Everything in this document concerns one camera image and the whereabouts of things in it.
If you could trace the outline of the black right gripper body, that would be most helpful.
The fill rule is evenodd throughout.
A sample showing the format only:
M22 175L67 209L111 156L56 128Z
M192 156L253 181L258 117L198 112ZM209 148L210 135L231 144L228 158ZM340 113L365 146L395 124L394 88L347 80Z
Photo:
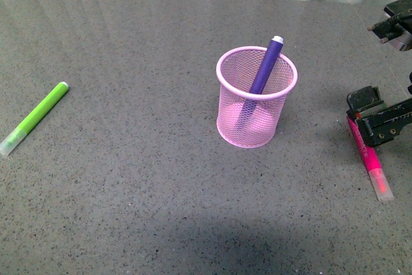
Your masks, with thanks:
M396 0L384 7L384 18L368 31L380 44L390 44L400 52L411 50L411 0ZM349 93L347 116L354 121L363 142L377 147L394 140L411 123L411 99L388 106L379 88L366 86Z

